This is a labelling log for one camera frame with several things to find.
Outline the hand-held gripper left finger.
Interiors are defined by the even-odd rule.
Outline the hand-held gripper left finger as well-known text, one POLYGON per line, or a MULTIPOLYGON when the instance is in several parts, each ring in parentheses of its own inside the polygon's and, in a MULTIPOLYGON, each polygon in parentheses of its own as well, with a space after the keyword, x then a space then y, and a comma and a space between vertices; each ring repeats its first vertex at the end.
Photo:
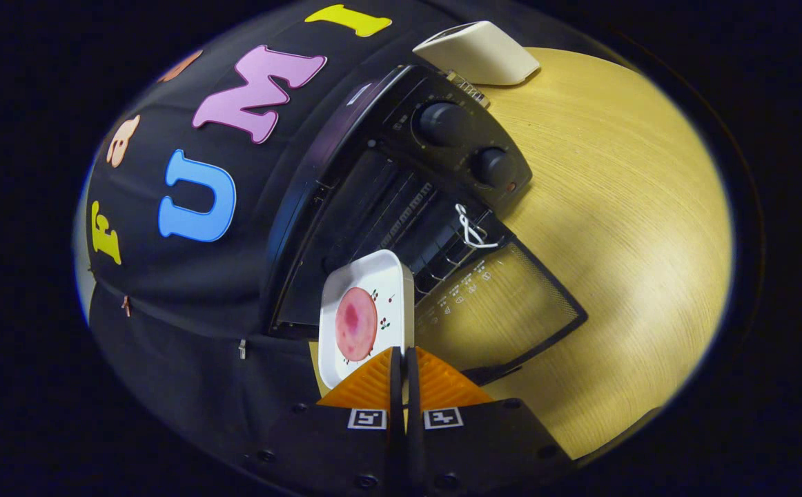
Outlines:
POLYGON ((294 496, 392 496, 402 468, 402 352, 389 347, 272 424, 246 470, 294 496))

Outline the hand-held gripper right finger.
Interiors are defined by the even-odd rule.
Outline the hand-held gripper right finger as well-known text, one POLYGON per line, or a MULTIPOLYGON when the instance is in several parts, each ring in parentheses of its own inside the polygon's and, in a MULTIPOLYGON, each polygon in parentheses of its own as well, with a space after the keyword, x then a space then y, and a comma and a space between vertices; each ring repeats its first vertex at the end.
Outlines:
POLYGON ((540 496, 574 470, 524 400, 493 399, 421 347, 404 359, 408 496, 540 496))

